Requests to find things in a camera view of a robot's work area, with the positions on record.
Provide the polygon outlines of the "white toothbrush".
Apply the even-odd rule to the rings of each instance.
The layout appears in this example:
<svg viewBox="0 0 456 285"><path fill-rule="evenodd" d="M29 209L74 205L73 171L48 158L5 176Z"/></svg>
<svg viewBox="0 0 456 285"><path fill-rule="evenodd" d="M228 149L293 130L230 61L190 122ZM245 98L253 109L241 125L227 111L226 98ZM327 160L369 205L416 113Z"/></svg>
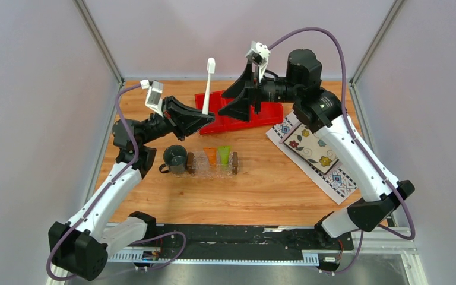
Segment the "white toothbrush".
<svg viewBox="0 0 456 285"><path fill-rule="evenodd" d="M207 81L204 93L204 101L202 105L202 114L207 115L209 113L210 103L210 89L211 89L211 77L215 73L216 60L212 57L207 59Z"/></svg>

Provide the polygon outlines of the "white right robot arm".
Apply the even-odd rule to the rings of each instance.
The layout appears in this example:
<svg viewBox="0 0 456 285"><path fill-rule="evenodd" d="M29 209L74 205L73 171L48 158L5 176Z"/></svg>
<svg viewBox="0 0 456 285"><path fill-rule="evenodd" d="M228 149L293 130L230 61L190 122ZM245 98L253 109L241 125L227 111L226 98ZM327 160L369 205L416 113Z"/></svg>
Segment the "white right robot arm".
<svg viewBox="0 0 456 285"><path fill-rule="evenodd" d="M409 180L393 175L356 131L341 100L321 85L322 65L309 49L289 53L286 74L265 78L268 50L250 50L241 76L223 93L230 99L219 115L249 122L264 102L291 103L295 117L323 140L342 162L361 191L361 198L323 217L315 241L328 249L339 236L354 230L372 231L415 190Z"/></svg>

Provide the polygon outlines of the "dark grey mug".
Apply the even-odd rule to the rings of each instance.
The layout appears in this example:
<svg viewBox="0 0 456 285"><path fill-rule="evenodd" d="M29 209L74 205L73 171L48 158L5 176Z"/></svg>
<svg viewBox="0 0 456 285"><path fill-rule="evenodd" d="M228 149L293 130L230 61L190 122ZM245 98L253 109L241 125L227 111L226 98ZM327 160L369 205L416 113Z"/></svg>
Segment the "dark grey mug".
<svg viewBox="0 0 456 285"><path fill-rule="evenodd" d="M160 173L181 175L186 172L188 152L181 145L171 145L163 153L164 163L159 167Z"/></svg>

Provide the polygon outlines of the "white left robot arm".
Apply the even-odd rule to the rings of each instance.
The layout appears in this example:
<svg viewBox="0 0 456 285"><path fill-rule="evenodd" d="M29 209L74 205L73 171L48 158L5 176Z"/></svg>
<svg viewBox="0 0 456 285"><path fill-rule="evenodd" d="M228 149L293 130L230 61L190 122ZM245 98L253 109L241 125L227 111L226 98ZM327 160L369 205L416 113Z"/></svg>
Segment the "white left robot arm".
<svg viewBox="0 0 456 285"><path fill-rule="evenodd" d="M101 187L67 222L49 229L48 276L56 281L81 277L92 281L103 271L108 259L135 242L151 246L158 231L151 217L132 213L121 224L106 225L124 198L147 175L156 157L156 148L147 144L173 134L180 141L214 122L215 114L205 99L201 109L167 96L153 106L149 118L138 121L123 116L112 127L113 144L119 149L115 164Z"/></svg>

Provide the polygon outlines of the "green toothpaste tube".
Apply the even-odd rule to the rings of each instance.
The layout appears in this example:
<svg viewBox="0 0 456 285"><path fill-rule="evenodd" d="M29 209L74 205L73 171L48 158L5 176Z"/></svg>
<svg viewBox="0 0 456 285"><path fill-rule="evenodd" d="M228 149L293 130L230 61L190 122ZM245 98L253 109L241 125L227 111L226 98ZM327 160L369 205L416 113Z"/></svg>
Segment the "green toothpaste tube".
<svg viewBox="0 0 456 285"><path fill-rule="evenodd" d="M220 158L220 164L221 165L228 165L230 161L230 154L231 154L231 146L230 145L224 145L220 146L217 148L219 158Z"/></svg>

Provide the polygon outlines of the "orange toothpaste tube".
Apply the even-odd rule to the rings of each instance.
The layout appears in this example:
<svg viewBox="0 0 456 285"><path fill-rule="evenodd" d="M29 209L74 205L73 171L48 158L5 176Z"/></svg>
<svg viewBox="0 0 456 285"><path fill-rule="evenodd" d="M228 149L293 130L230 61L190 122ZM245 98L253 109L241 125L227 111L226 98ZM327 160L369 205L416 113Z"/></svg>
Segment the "orange toothpaste tube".
<svg viewBox="0 0 456 285"><path fill-rule="evenodd" d="M207 160L211 166L217 165L217 149L214 147L203 148Z"/></svg>

